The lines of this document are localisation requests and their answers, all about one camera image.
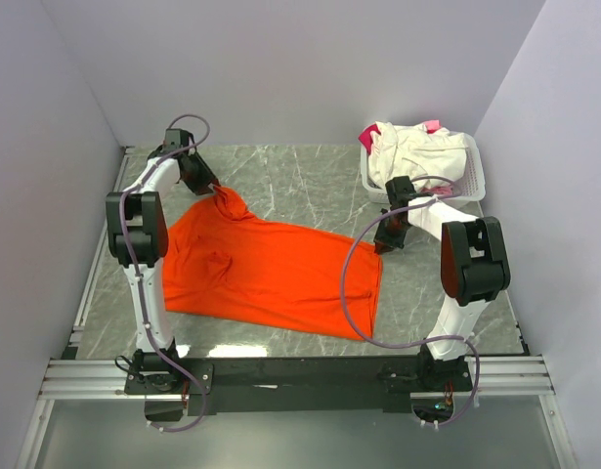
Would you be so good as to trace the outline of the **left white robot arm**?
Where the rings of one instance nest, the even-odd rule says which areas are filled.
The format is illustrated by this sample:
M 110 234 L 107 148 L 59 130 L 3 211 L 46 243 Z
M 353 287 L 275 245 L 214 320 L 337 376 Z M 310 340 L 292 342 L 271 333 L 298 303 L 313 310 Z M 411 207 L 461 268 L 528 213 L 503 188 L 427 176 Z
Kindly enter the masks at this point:
M 162 198 L 178 184 L 195 195 L 210 194 L 219 184 L 199 155 L 198 145 L 191 132 L 166 129 L 162 144 L 149 155 L 135 181 L 106 196 L 108 249 L 127 277 L 137 326 L 136 350 L 144 354 L 170 357 L 175 348 L 162 288 L 163 260 L 169 251 Z

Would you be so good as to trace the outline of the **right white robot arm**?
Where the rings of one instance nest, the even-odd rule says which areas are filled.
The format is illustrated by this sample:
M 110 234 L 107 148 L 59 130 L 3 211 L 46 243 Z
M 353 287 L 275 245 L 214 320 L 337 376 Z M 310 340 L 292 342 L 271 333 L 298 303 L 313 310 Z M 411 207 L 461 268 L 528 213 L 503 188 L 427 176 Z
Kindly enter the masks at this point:
M 478 318 L 506 289 L 511 275 L 501 224 L 495 217 L 475 217 L 414 188 L 408 176 L 386 183 L 390 209 L 383 210 L 374 235 L 378 254 L 402 249 L 407 231 L 419 228 L 441 244 L 440 278 L 445 299 L 426 345 L 431 357 L 418 363 L 421 386 L 437 390 L 451 377 L 447 362 L 467 351 L 464 340 Z

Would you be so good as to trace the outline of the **white plastic laundry basket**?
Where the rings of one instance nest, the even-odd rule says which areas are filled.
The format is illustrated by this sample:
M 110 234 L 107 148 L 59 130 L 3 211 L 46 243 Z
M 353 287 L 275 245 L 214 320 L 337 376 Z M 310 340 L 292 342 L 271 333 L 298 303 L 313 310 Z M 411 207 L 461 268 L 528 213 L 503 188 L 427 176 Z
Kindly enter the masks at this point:
M 461 193 L 460 196 L 449 200 L 449 205 L 454 208 L 460 208 L 469 202 L 479 202 L 486 195 L 484 169 L 478 147 L 472 136 L 465 134 L 464 139 L 467 146 L 466 166 L 463 177 L 456 182 Z M 377 187 L 367 175 L 367 153 L 364 146 L 360 148 L 360 175 L 369 201 L 387 204 L 386 191 Z

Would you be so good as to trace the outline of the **orange t shirt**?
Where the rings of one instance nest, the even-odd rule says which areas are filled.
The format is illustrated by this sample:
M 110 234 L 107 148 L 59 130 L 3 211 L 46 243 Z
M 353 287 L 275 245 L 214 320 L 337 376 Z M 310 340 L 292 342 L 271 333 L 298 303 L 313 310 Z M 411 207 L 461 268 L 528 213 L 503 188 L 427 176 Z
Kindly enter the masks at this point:
M 230 188 L 169 230 L 165 307 L 351 340 L 370 336 L 383 267 L 372 245 L 251 213 Z

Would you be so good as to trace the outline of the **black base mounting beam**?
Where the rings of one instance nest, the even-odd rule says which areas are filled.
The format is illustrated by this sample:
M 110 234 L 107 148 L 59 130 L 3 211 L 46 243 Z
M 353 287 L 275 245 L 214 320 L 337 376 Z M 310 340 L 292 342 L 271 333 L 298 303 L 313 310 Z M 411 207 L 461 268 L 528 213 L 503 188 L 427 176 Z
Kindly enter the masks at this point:
M 415 393 L 469 392 L 465 359 L 441 364 L 416 356 L 320 358 L 184 358 L 180 370 L 136 353 L 124 382 L 127 396 L 176 397 L 190 416 L 204 411 L 365 410 L 409 413 Z

